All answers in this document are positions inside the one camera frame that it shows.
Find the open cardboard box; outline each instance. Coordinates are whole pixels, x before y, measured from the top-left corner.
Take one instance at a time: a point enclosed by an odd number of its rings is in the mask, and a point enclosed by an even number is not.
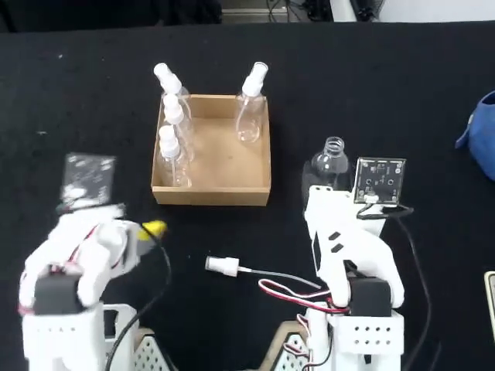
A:
[[[152,167],[152,191],[157,203],[169,205],[266,206],[271,187],[268,105],[260,138],[245,144],[234,130],[234,95],[192,95],[195,158],[190,164],[192,186],[168,187],[160,180],[156,155],[160,104]]]

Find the spray nozzle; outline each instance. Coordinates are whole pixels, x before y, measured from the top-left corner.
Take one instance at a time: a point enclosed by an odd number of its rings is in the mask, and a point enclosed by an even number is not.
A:
[[[249,97],[256,97],[260,94],[263,87],[263,80],[268,72],[268,66],[263,62],[256,62],[249,76],[246,77],[242,92]]]
[[[268,72],[268,66],[265,63],[256,62],[249,75],[255,78],[256,80],[263,82],[267,72]]]
[[[172,71],[165,63],[158,63],[155,68],[153,68],[153,73],[158,78],[158,80],[162,80],[162,78],[171,74]]]
[[[160,153],[163,157],[175,157],[179,154],[179,140],[172,125],[165,125],[158,131]]]
[[[183,108],[179,104],[179,98],[174,94],[167,94],[163,97],[163,112],[165,119],[172,125],[184,119]]]
[[[162,89],[166,94],[179,94],[183,88],[177,75],[175,75],[165,63],[158,63],[153,69]]]

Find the red and white wire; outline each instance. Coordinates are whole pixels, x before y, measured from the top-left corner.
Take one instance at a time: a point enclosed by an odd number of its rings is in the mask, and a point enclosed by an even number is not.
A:
[[[343,314],[348,312],[347,308],[329,308],[327,305],[316,304],[313,301],[306,300],[309,298],[317,298],[319,296],[329,295],[330,290],[317,291],[311,294],[298,294],[293,290],[291,290],[290,288],[284,286],[283,284],[279,284],[278,282],[269,280],[267,278],[263,278],[259,280],[258,286],[260,287],[261,290],[263,290],[265,293],[271,296],[274,296],[278,299],[282,299],[285,301],[290,301],[292,303],[296,303],[307,308],[316,309],[318,311],[324,311],[325,313],[330,313],[330,314]],[[275,289],[270,288],[269,286],[282,289],[283,291],[288,292],[289,294],[284,294],[280,291],[276,291]],[[326,301],[330,305],[332,304],[331,298],[327,298]]]

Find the bottle neck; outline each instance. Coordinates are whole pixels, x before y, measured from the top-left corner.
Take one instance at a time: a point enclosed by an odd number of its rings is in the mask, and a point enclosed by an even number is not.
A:
[[[343,155],[344,143],[341,138],[330,137],[325,141],[323,153],[329,157],[340,157]]]

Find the black cable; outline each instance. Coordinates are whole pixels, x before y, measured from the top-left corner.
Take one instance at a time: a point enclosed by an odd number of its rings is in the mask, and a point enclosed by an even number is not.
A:
[[[301,17],[299,17],[299,14],[297,14],[297,12],[294,11],[294,9],[291,7],[291,4],[292,4],[292,2],[287,2],[287,11],[290,10],[292,12],[292,14],[295,15],[295,17],[297,18],[297,20],[299,22],[302,22]]]
[[[442,352],[442,343],[439,342],[439,344],[436,347],[436,351],[435,351],[435,355],[433,356],[432,363],[430,364],[430,368],[428,369],[429,371],[435,371],[436,363],[439,361],[441,352]]]
[[[328,354],[326,355],[325,359],[320,363],[310,363],[309,365],[306,364],[302,367],[301,371],[305,371],[305,369],[307,369],[309,367],[320,367],[320,366],[323,366],[325,363],[327,363],[328,360],[330,359],[330,355],[332,354],[332,347],[333,347],[333,330],[332,330],[332,336],[330,337]]]
[[[10,14],[9,8],[7,7],[7,4],[3,0],[0,0],[0,18],[4,19],[5,26],[7,27],[7,30],[9,32],[17,31],[15,29],[14,22],[12,21],[12,16]]]
[[[266,3],[266,9],[268,10],[268,21],[273,22],[273,20],[272,20],[273,15],[270,12],[270,0],[265,0],[265,3]]]
[[[152,300],[148,302],[140,311],[138,311],[134,317],[132,317],[131,321],[122,329],[121,333],[118,335],[118,337],[115,339],[114,345],[111,348],[110,354],[108,355],[107,358],[107,364],[105,365],[104,371],[110,371],[111,368],[111,363],[114,360],[115,353],[117,352],[118,346],[121,344],[122,340],[124,339],[125,335],[129,331],[129,329],[138,321],[162,296],[165,294],[168,286],[170,286],[170,283],[172,282],[172,266],[170,264],[170,258],[169,255],[167,254],[162,241],[157,238],[153,233],[151,233],[148,228],[146,228],[142,223],[141,223],[141,228],[151,237],[151,239],[155,242],[156,246],[159,247],[159,249],[163,252],[163,258],[165,259],[165,264],[167,266],[167,276],[165,279],[165,284],[162,288],[162,290],[153,297]]]
[[[397,205],[396,208],[384,207],[383,211],[385,211],[385,213],[363,215],[363,213],[369,210],[373,205],[373,203],[368,203],[365,207],[363,207],[363,209],[357,212],[356,218],[359,220],[398,219],[402,218],[403,216],[411,215],[415,211],[412,207]]]
[[[290,7],[291,6],[289,0],[285,0],[285,12],[287,13],[287,23],[291,22],[291,13],[289,12]]]
[[[421,281],[421,285],[422,285],[423,291],[425,293],[426,305],[427,305],[425,327],[423,328],[423,331],[422,331],[422,333],[418,339],[418,342],[416,343],[415,347],[412,349],[411,354],[409,355],[408,360],[406,361],[404,368],[402,369],[402,371],[409,371],[412,367],[412,364],[416,360],[416,357],[418,356],[419,350],[421,349],[421,347],[425,343],[426,335],[428,334],[428,330],[429,330],[430,324],[432,322],[432,299],[430,297],[430,292],[429,292],[428,286],[426,284],[425,275],[423,274],[423,270],[422,270],[421,264],[419,262],[418,253],[416,251],[415,242],[412,239],[412,235],[409,232],[408,228],[404,225],[402,220],[400,220],[399,218],[393,218],[393,219],[397,222],[397,224],[399,225],[401,230],[404,232],[405,236],[408,238],[408,242],[409,242],[409,245],[410,245],[411,251],[412,251],[412,256],[415,260],[416,269],[418,270],[419,280]]]
[[[268,6],[268,19],[271,19],[274,23],[278,23],[277,19],[273,15],[273,9],[278,5],[281,0],[277,0],[272,7]]]

